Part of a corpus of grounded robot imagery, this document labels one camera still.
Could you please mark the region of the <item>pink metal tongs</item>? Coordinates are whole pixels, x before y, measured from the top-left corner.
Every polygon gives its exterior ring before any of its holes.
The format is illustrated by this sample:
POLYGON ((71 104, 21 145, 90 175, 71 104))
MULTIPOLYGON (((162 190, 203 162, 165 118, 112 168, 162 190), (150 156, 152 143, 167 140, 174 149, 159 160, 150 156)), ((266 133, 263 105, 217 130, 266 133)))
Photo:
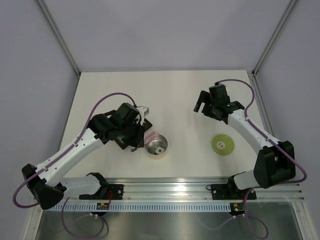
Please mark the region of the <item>pink metal tongs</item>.
MULTIPOLYGON (((144 147, 151 142, 152 140, 154 140, 155 138, 157 138, 159 136, 159 132, 158 131, 153 131, 151 132, 149 135, 147 135, 144 138, 144 147)), ((135 152, 136 150, 138 150, 138 147, 131 147, 130 152, 135 152)))

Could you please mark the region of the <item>steel round bowl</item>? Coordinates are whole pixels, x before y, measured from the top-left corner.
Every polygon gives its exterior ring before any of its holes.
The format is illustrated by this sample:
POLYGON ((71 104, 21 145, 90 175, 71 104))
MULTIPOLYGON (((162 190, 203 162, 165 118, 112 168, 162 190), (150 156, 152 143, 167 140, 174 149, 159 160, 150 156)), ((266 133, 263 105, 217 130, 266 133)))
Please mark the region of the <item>steel round bowl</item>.
POLYGON ((168 141, 162 134, 155 134, 146 139, 144 148, 148 157, 160 160, 167 153, 168 141))

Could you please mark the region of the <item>sushi roll piece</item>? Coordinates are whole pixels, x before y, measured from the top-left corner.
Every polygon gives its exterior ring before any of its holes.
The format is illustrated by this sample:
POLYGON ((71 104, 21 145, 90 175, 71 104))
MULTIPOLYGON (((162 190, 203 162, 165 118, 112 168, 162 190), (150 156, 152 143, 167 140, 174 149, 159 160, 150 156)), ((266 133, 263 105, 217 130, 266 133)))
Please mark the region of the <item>sushi roll piece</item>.
POLYGON ((158 146, 158 147, 155 149, 154 153, 155 153, 156 155, 161 155, 161 154, 163 154, 165 151, 166 151, 165 148, 162 148, 162 147, 158 146))

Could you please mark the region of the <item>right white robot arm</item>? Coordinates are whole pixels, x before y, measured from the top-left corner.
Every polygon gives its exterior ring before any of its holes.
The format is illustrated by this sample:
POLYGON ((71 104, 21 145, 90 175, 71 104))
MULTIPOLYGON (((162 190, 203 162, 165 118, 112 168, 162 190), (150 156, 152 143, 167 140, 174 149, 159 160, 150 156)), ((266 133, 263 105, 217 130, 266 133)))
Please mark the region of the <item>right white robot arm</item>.
POLYGON ((225 85, 217 83, 209 91, 202 90, 193 110, 232 127, 257 155, 252 170, 228 178, 225 190, 230 197, 239 198, 249 188, 268 189, 296 176, 294 146, 255 125, 247 109, 230 100, 225 85))

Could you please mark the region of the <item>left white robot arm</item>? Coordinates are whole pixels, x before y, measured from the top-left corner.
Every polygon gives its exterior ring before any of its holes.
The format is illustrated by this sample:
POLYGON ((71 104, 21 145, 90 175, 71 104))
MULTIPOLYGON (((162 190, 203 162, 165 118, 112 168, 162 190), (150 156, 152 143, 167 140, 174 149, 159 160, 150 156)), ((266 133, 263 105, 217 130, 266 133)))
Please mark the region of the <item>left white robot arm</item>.
POLYGON ((108 142, 122 149, 144 147, 146 115, 149 108, 123 103, 117 110, 92 116, 81 133, 65 148, 42 163, 27 164, 22 175, 27 188, 43 210, 69 197, 81 200, 107 200, 111 196, 108 181, 98 172, 85 177, 66 178, 66 174, 95 150, 108 142))

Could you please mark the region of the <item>black teal lunch tray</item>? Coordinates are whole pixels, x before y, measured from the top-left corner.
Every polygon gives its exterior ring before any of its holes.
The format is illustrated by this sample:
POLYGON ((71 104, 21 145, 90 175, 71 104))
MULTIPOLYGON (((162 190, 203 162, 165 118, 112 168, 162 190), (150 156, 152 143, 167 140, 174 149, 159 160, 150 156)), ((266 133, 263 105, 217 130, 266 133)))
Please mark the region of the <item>black teal lunch tray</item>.
POLYGON ((127 147, 143 148, 145 146, 145 132, 152 126, 153 125, 147 119, 144 120, 142 125, 137 124, 137 122, 131 123, 123 129, 121 134, 114 141, 122 150, 127 147))

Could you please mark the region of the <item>green round lid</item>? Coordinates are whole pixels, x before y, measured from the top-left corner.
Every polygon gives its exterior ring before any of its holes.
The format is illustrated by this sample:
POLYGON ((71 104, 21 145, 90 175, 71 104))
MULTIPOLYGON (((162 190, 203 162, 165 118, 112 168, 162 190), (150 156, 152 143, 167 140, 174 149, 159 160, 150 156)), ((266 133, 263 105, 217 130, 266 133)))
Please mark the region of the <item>green round lid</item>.
POLYGON ((217 134, 211 141, 212 149, 219 155, 230 155, 235 149, 233 139, 226 134, 217 134))

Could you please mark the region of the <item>aluminium mounting rail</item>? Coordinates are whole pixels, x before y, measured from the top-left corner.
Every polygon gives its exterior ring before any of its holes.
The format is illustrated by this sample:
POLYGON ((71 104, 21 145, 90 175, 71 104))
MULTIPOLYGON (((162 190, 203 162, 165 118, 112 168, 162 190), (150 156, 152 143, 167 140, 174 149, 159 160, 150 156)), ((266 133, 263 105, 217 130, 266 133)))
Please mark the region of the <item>aluminium mounting rail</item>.
MULTIPOLYGON (((123 202, 211 202, 210 184, 225 184, 226 177, 108 178, 124 185, 123 202)), ((304 202, 298 184, 255 188, 257 202, 304 202)))

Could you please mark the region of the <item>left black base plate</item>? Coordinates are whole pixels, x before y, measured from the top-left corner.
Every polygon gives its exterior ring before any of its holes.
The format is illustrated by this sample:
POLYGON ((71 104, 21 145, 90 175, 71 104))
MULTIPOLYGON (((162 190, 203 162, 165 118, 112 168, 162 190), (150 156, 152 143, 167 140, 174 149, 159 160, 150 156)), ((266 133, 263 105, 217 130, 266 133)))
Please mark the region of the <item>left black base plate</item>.
POLYGON ((82 194, 80 200, 122 200, 124 194, 123 184, 110 184, 101 186, 94 194, 82 194))

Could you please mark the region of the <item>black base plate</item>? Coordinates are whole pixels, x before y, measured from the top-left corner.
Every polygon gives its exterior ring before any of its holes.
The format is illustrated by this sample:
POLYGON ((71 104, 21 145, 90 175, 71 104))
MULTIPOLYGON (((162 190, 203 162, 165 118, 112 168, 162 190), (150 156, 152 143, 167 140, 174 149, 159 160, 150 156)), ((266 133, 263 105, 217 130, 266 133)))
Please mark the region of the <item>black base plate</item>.
POLYGON ((82 194, 80 200, 122 200, 124 194, 123 184, 110 184, 101 186, 94 194, 82 194))
POLYGON ((256 200, 256 193, 248 190, 230 190, 227 184, 208 184, 206 189, 210 191, 213 200, 256 200))

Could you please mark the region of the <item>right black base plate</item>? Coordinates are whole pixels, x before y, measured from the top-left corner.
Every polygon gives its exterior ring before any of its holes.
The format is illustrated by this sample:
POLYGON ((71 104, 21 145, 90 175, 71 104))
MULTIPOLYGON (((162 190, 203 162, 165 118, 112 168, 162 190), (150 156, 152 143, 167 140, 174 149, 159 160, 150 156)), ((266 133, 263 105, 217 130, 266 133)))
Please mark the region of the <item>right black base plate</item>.
POLYGON ((256 193, 248 190, 230 190, 227 184, 208 184, 206 189, 210 191, 213 200, 256 200, 256 193))

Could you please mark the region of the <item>right aluminium frame post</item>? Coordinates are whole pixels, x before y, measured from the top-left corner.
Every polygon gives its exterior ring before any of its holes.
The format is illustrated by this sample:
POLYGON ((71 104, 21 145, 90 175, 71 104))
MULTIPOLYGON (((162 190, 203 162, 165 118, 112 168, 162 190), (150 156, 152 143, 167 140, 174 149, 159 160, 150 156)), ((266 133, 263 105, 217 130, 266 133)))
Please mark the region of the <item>right aluminium frame post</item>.
POLYGON ((259 71, 261 70, 262 66, 264 65, 267 57, 271 53, 273 47, 275 46, 278 38, 280 37, 282 31, 284 30, 287 22, 289 21, 292 13, 294 12, 295 8, 297 7, 299 0, 290 0, 288 5, 286 6, 283 14, 281 15, 275 29, 273 30, 267 44, 265 45, 255 67, 252 70, 252 76, 256 78, 259 71))

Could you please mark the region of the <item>aluminium frame post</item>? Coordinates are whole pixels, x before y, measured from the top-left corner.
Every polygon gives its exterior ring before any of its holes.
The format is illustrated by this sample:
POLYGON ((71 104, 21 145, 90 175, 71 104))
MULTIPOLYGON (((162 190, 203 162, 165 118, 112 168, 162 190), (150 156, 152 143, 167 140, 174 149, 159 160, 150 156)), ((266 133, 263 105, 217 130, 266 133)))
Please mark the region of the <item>aluminium frame post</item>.
POLYGON ((275 29, 273 30, 267 44, 265 45, 255 67, 252 70, 252 76, 256 78, 259 71, 261 70, 262 66, 264 65, 267 57, 271 53, 273 47, 275 46, 278 38, 280 37, 282 31, 284 30, 287 22, 289 21, 292 13, 294 12, 295 8, 297 7, 299 0, 290 0, 288 5, 286 6, 283 14, 281 15, 275 29))
POLYGON ((60 47, 61 51, 63 52, 67 62, 69 63, 70 67, 72 68, 72 71, 74 72, 76 78, 79 80, 81 76, 81 71, 72 55, 70 52, 59 28, 58 25, 53 18, 53 15, 51 14, 46 1, 45 0, 35 0, 34 1, 39 8, 40 13, 43 15, 44 20, 46 21, 50 31, 52 32, 58 46, 60 47))

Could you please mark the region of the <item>left aluminium frame post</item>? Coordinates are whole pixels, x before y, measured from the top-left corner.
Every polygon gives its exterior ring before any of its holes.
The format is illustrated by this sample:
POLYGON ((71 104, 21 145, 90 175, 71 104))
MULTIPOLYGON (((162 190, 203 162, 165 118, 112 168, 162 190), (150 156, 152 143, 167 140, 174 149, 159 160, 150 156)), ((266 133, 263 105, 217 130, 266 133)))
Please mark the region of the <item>left aluminium frame post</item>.
POLYGON ((46 1, 45 0, 35 0, 34 1, 39 8, 40 13, 43 15, 44 20, 46 21, 50 31, 52 32, 58 46, 60 47, 61 51, 63 52, 67 62, 69 63, 70 67, 72 68, 72 71, 74 72, 76 78, 79 80, 81 76, 81 71, 72 55, 70 52, 59 28, 58 25, 53 18, 53 15, 51 14, 46 1))

